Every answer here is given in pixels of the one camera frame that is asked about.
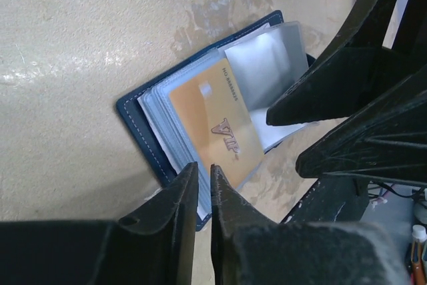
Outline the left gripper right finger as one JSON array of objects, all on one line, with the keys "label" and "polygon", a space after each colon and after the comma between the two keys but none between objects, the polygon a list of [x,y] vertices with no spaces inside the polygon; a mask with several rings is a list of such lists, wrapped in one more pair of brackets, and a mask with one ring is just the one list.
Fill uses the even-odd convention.
[{"label": "left gripper right finger", "polygon": [[388,235],[363,222],[277,224],[211,166],[216,284],[408,284]]}]

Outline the navy blue card holder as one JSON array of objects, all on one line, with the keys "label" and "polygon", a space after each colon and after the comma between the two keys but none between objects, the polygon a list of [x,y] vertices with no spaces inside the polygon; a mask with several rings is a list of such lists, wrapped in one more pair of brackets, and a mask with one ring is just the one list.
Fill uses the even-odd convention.
[{"label": "navy blue card holder", "polygon": [[240,189],[270,150],[304,128],[302,122],[269,125],[266,116],[313,62],[300,23],[274,11],[117,100],[162,185],[188,163],[198,164],[198,230],[211,216],[212,165]]}]

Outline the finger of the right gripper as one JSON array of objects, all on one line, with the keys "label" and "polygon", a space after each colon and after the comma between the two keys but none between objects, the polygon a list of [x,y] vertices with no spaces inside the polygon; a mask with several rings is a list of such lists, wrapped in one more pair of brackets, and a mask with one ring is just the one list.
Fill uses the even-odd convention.
[{"label": "finger of the right gripper", "polygon": [[426,68],[302,152],[296,171],[303,178],[426,184]]},{"label": "finger of the right gripper", "polygon": [[267,111],[269,125],[349,117],[426,65],[426,0],[356,0],[336,36]]}]

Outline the gold VIP card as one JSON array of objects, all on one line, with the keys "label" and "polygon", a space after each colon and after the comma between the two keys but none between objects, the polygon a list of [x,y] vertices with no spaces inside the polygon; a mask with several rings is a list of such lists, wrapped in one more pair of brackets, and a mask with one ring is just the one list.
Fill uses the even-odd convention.
[{"label": "gold VIP card", "polygon": [[240,186],[264,151],[226,58],[169,93],[203,165],[219,165],[230,185]]}]

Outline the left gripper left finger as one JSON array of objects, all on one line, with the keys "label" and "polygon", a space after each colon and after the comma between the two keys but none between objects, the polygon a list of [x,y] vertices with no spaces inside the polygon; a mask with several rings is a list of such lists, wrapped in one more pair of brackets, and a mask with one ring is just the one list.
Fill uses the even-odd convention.
[{"label": "left gripper left finger", "polygon": [[190,163],[114,220],[1,223],[2,284],[190,284],[198,196]]}]

